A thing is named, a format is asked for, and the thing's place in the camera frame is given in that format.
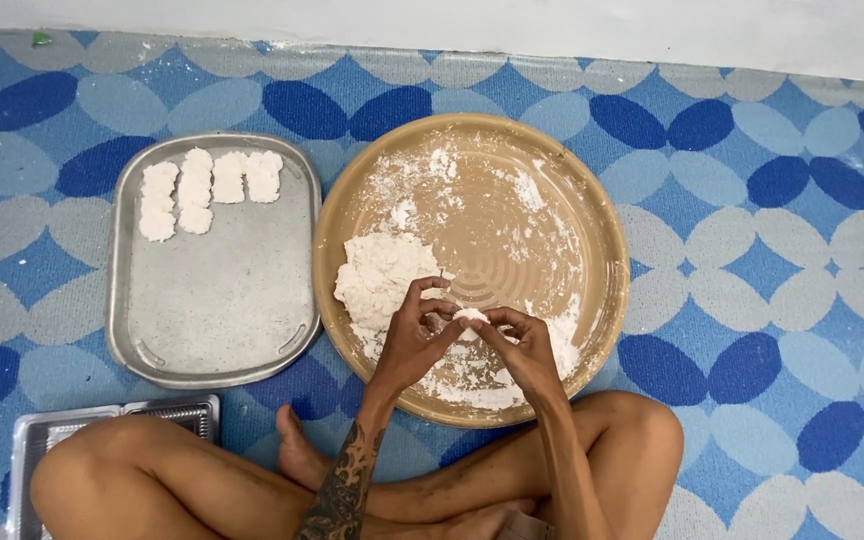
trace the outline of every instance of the hand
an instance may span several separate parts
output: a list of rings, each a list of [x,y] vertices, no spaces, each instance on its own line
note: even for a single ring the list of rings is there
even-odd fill
[[[412,281],[402,306],[391,316],[385,346],[375,365],[375,373],[368,385],[375,384],[396,393],[411,387],[419,381],[432,365],[442,359],[446,350],[462,335],[462,325],[452,321],[452,313],[459,306],[451,301],[434,298],[423,300],[426,289],[444,289],[450,281],[443,277],[429,276]],[[444,320],[452,321],[441,332],[428,336],[426,328],[432,331],[435,326],[426,315],[438,313]]]
[[[536,397],[565,397],[566,391],[555,365],[546,321],[511,307],[487,309],[482,313],[491,324],[482,321],[464,322],[498,353],[525,398],[531,402]],[[511,326],[504,331],[505,335],[498,330],[504,325]],[[517,339],[518,344],[512,343],[506,336]]]

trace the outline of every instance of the aluminum tray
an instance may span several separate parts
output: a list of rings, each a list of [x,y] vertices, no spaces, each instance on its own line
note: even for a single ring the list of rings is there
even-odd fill
[[[29,484],[42,457],[79,429],[123,414],[151,414],[171,420],[209,441],[219,440],[219,397],[192,396],[138,401],[26,414],[15,421],[12,433],[11,477],[8,490],[8,540],[51,540],[52,535],[32,508]]]
[[[182,165],[192,148],[282,155],[281,197],[212,203],[209,232],[176,226],[150,242],[138,232],[142,170]],[[209,131],[138,153],[115,186],[105,339],[115,362],[169,388],[244,385],[278,373],[321,327],[312,294],[312,234],[322,188],[297,146],[260,133]]]

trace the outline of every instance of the large round tray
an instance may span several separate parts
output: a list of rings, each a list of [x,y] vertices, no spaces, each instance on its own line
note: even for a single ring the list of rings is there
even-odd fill
[[[442,160],[443,152],[447,161]],[[441,166],[455,163],[454,176]],[[532,182],[517,181],[524,173]],[[335,300],[344,242],[390,223],[414,202],[409,228],[457,276],[449,295],[463,306],[531,309],[543,318],[578,304],[572,344],[578,367],[563,380],[571,397],[606,362],[627,305],[629,261],[618,214],[593,173],[561,143],[519,122],[486,114],[430,116],[394,129],[359,153],[329,192],[312,251],[313,288],[325,330],[348,365],[368,380],[352,320]],[[471,345],[492,372],[501,361],[482,340]],[[444,379],[451,366],[438,373]],[[409,388],[398,406],[426,420],[469,428],[535,416],[527,403],[501,410],[444,400]]]

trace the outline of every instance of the shorts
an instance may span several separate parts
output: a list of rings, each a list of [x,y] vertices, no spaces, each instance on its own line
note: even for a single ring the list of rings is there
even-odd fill
[[[542,520],[515,512],[495,540],[555,540],[555,528]]]

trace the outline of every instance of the floor mat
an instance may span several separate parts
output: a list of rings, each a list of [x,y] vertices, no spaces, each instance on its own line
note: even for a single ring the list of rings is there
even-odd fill
[[[618,206],[624,332],[584,390],[666,403],[685,455],[659,538],[864,538],[864,82],[743,69],[96,31],[0,34],[0,527],[16,417],[163,397],[103,336],[116,176],[206,129],[299,144],[328,191],[369,141],[439,113],[561,141]],[[271,465],[292,403],[334,453],[362,382],[330,340],[222,391],[222,444]],[[505,433],[396,411],[379,481]]]

